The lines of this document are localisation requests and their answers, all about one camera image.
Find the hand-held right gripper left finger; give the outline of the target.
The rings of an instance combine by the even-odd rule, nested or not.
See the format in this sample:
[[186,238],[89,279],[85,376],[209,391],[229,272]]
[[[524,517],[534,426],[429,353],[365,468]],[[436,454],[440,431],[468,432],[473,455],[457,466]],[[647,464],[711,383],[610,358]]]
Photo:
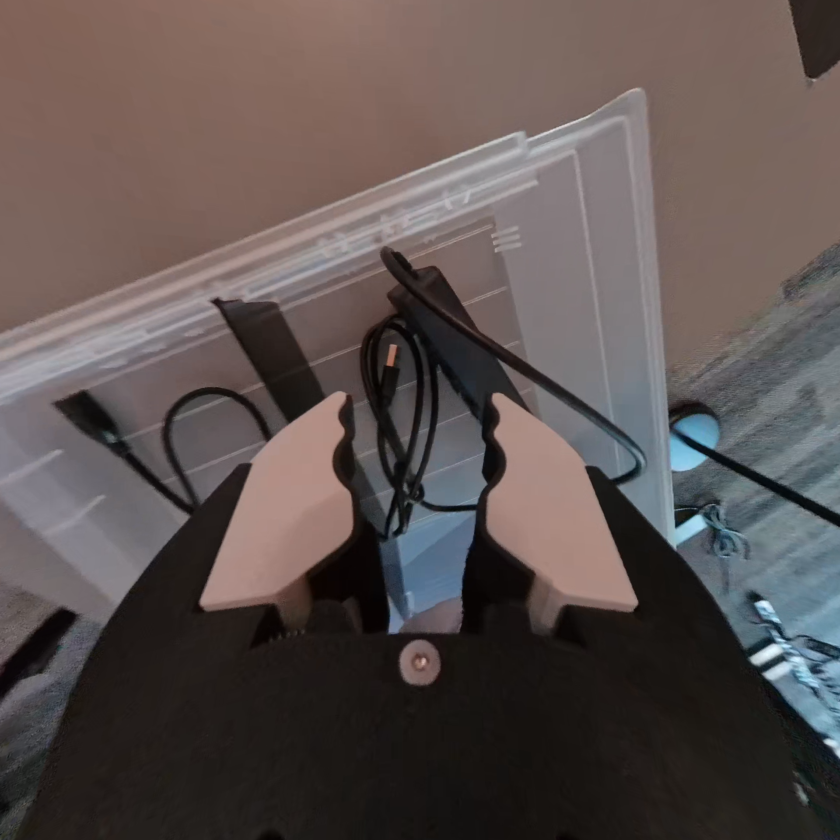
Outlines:
[[351,479],[338,466],[353,435],[352,398],[335,392],[252,459],[198,603],[205,612],[268,605],[283,625],[306,624],[309,573],[354,531]]

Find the clear plastic organizer box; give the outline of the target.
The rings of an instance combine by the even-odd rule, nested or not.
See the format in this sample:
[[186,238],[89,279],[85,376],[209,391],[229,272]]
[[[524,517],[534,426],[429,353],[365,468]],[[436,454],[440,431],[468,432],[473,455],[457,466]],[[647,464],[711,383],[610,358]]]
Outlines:
[[441,269],[476,326],[624,430],[647,470],[623,491],[673,538],[667,395],[644,92],[514,133],[2,334],[2,582],[104,621],[184,516],[55,407],[87,390],[169,487],[166,410],[236,390],[279,409],[216,298],[278,306],[303,356],[278,375],[353,397],[365,511],[392,497],[360,344],[392,307],[383,246]]

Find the round foot with black rod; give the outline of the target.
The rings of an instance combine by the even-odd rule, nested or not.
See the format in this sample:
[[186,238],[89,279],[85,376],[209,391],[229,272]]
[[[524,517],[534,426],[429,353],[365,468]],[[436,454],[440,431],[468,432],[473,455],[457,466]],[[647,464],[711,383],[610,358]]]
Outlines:
[[668,433],[671,441],[672,471],[679,471],[680,456],[679,451],[675,450],[675,442],[679,442],[683,448],[699,455],[702,460],[709,460],[814,517],[836,528],[839,527],[838,511],[718,451],[720,431],[718,416],[701,403],[688,403],[671,409],[668,413]]

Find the dark bar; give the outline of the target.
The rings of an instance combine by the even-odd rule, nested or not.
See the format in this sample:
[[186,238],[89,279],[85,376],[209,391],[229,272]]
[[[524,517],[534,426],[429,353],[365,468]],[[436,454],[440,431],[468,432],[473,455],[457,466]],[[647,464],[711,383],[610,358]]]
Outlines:
[[74,612],[60,608],[26,637],[1,667],[1,700],[20,681],[45,670],[77,618]]

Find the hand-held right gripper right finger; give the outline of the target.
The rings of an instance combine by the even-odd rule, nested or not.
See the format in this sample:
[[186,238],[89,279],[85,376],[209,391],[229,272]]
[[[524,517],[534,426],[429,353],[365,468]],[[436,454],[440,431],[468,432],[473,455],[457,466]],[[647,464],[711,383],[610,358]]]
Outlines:
[[633,613],[638,599],[585,462],[560,435],[494,393],[485,438],[489,476],[478,524],[527,572],[532,629],[552,632],[569,606]]

